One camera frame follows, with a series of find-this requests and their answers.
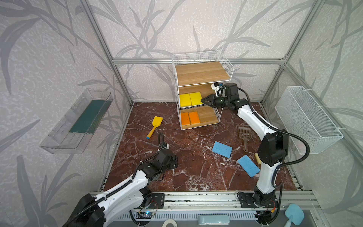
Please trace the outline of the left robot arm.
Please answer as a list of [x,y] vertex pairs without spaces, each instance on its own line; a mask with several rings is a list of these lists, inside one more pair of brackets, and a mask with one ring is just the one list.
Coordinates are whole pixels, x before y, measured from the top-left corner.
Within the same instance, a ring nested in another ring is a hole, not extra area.
[[125,212],[148,206],[152,192],[147,186],[162,180],[166,171],[178,166],[178,158],[169,149],[162,133],[158,135],[158,146],[157,153],[141,161],[130,177],[96,196],[83,196],[64,226],[107,227]]

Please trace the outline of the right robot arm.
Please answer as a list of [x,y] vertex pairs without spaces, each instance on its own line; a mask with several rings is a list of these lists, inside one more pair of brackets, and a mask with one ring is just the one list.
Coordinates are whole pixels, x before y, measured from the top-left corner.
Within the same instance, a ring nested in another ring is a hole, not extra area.
[[[280,168],[300,163],[310,155],[310,146],[306,140],[286,130],[280,130],[265,120],[252,106],[249,97],[240,98],[242,91],[235,83],[214,83],[211,85],[214,94],[203,98],[201,102],[210,107],[228,108],[236,111],[238,117],[243,119],[260,137],[261,144],[258,155],[262,161],[261,173],[253,194],[242,194],[240,201],[253,203],[254,206],[264,208],[274,199],[276,178]],[[289,138],[298,139],[306,148],[305,154],[295,161],[284,162],[288,155]]]

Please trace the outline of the beige orange scrub sponge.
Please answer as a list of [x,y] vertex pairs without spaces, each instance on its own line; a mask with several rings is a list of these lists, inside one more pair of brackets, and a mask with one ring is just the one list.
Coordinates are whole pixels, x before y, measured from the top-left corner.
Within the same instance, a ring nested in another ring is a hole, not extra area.
[[182,126],[187,126],[190,125],[190,118],[189,118],[189,114],[188,113],[181,113],[181,125]]

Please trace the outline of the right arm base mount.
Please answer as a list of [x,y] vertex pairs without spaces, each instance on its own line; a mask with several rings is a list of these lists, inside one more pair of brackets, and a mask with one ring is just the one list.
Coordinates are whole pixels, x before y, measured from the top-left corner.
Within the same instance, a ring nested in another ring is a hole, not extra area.
[[278,200],[275,192],[261,194],[259,192],[238,192],[237,199],[241,208],[267,209],[276,208]]

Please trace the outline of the blue cellulose sponge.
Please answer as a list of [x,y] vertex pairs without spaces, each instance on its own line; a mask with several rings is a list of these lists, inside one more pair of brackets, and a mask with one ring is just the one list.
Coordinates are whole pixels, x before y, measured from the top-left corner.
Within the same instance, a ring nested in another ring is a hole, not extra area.
[[238,159],[237,162],[251,178],[260,172],[258,166],[247,155]]
[[232,149],[231,146],[216,141],[213,145],[212,152],[229,159],[231,157]]

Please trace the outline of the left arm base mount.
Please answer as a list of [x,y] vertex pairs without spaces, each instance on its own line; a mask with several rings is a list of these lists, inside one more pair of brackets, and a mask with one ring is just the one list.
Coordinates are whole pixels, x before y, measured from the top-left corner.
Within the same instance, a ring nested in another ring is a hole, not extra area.
[[135,209],[162,209],[164,207],[165,194],[164,193],[151,193],[143,197],[141,205],[135,207]]

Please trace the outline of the yellow foam sponge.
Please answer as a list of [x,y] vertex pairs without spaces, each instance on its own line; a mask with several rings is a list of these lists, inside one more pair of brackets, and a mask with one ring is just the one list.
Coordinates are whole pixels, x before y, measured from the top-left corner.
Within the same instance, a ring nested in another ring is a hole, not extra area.
[[179,95],[180,107],[190,107],[192,105],[190,94]]
[[202,96],[200,92],[190,93],[190,100],[192,106],[202,105]]

